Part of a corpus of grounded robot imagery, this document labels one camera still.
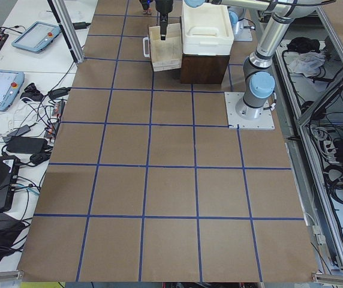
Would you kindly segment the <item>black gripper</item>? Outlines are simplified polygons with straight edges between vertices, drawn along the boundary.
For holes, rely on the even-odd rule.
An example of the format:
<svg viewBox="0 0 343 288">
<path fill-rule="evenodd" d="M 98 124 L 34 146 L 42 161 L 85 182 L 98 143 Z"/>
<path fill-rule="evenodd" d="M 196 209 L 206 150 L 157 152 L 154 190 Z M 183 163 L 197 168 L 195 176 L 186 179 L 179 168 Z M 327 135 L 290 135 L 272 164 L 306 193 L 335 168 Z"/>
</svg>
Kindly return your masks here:
<svg viewBox="0 0 343 288">
<path fill-rule="evenodd" d="M 173 0 L 156 0 L 155 6 L 160 14 L 160 40 L 164 41 L 167 35 L 167 20 L 173 11 Z"/>
</svg>

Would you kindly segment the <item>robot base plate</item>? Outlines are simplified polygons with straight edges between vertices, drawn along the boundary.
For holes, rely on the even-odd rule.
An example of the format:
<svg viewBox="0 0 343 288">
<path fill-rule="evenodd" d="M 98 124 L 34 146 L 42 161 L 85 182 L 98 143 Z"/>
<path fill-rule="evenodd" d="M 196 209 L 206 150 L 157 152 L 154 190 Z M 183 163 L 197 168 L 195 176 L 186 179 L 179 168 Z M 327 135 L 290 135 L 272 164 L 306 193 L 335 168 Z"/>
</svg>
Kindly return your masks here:
<svg viewBox="0 0 343 288">
<path fill-rule="evenodd" d="M 251 28 L 246 19 L 238 21 L 232 26 L 234 41 L 252 42 Z"/>
<path fill-rule="evenodd" d="M 272 108 L 266 100 L 263 107 L 251 108 L 243 101 L 243 92 L 225 92 L 229 129 L 274 130 Z"/>
</svg>

